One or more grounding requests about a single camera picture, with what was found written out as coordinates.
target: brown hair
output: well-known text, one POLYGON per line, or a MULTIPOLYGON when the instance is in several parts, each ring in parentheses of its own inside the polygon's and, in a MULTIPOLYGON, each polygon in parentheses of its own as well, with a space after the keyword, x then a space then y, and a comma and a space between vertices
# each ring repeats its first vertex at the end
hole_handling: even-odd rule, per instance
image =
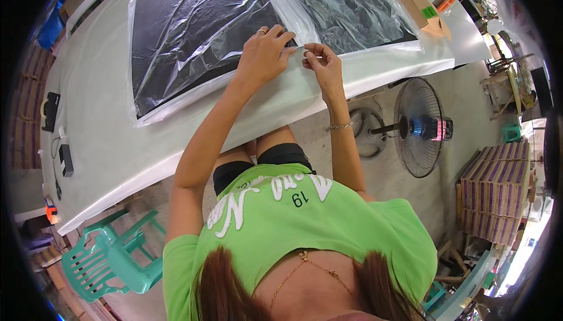
MULTIPOLYGON (((362 311, 393 321, 424 319, 397 278, 391 277, 387 259, 380 253, 369 252, 362 264, 354 260, 354 275, 362 311)), ((224 247, 207 255, 194 291, 200 321, 272 319, 265 305, 248 295, 231 263, 231 252, 224 247)))

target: gold necklace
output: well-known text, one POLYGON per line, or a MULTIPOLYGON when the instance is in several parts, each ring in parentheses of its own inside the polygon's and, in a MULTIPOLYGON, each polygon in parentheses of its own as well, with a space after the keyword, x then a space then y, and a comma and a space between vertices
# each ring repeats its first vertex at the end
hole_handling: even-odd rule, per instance
POLYGON ((298 268, 301 267, 301 265, 303 265, 306 262, 310 262, 311 264, 313 264, 314 266, 317 266, 320 269, 325 270, 329 275, 333 276, 336 280, 338 280, 340 282, 340 284, 342 284, 342 286, 344 286, 344 288, 346 288, 346 290, 348 291, 348 293, 350 293, 350 295, 352 295, 352 291, 348 288, 348 286, 342 282, 342 280, 340 279, 340 276, 338 275, 338 273, 336 271, 330 271, 327 268, 322 267, 319 264, 314 263, 311 260, 307 260, 307 251, 306 250, 298 250, 297 251, 299 257, 301 258, 301 262, 299 263, 299 265, 295 266, 295 268, 289 273, 289 275, 287 275, 284 280, 280 283, 280 285, 278 286, 278 288, 276 289, 276 291, 274 292, 274 295, 272 296, 272 301, 270 302, 270 311, 272 311, 272 306, 274 305, 274 299, 275 297, 278 295, 278 291, 280 290, 280 288, 283 286, 283 284, 285 283, 285 281, 287 281, 289 279, 289 277, 291 277, 291 275, 297 271, 298 268))

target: silver bracelet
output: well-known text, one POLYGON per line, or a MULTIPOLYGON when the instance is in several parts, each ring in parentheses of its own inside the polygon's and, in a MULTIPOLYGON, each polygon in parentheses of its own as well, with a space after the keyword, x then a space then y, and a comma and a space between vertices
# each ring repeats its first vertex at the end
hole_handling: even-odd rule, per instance
POLYGON ((333 129, 348 128, 348 127, 351 127, 351 126, 353 126, 353 125, 354 125, 353 122, 350 122, 350 123, 348 123, 347 125, 343 125, 343 126, 333 126, 333 125, 330 125, 330 127, 325 128, 324 131, 328 133, 328 132, 330 132, 330 131, 333 130, 333 129))

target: woman's left hand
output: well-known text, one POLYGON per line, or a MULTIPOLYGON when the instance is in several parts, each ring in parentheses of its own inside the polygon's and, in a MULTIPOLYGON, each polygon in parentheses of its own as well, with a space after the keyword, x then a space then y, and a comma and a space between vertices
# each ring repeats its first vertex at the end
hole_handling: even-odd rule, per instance
POLYGON ((293 32, 284 32, 279 24, 271 29, 260 28, 244 44, 243 54, 231 85, 237 92, 250 98, 264 84, 276 78, 287 68, 289 56, 295 53, 294 47, 284 48, 295 37, 293 32))

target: black shorts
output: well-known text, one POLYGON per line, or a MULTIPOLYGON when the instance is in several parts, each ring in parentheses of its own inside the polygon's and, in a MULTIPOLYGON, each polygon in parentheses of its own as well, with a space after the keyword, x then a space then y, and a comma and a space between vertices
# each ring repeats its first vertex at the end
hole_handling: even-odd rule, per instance
MULTIPOLYGON (((286 142, 278 144, 263 152, 258 157, 258 164, 284 164, 284 163, 300 163, 315 174, 313 167, 305 156, 303 149, 294 142, 286 142)), ((235 180, 242 172, 248 170, 254 164, 246 161, 233 161, 222 164, 215 169, 213 173, 213 188, 215 194, 219 195, 235 180)))

